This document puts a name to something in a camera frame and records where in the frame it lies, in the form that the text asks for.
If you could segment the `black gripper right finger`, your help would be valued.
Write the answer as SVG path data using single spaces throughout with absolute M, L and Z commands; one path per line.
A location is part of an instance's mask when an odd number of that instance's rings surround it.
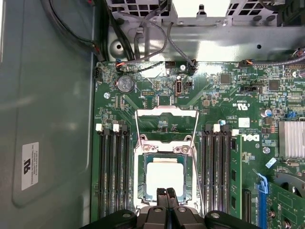
M 168 204 L 173 223 L 178 229 L 257 229 L 256 225 L 227 213 L 213 210 L 201 217 L 197 211 L 180 206 L 175 190 L 167 189 Z

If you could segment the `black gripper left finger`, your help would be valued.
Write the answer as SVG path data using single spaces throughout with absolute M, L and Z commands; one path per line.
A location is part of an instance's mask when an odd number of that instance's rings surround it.
M 139 214 L 130 210 L 118 210 L 95 222 L 83 226 L 83 229 L 164 229 L 168 221 L 167 189 L 157 189 L 157 206 L 146 206 Z

